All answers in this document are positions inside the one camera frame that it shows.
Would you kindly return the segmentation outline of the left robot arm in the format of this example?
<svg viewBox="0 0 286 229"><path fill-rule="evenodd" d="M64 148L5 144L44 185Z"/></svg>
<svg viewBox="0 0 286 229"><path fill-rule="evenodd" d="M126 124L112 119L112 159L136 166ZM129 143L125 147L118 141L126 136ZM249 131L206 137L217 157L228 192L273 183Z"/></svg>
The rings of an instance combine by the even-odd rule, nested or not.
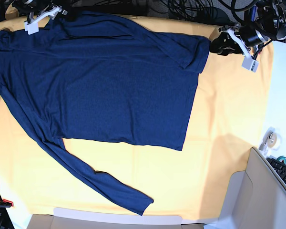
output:
<svg viewBox="0 0 286 229"><path fill-rule="evenodd" d="M218 29L219 36L210 44L211 53L241 54L256 60L272 41L286 41L286 0L254 0L243 8L236 8L235 0L230 5L220 3L237 23Z"/></svg>

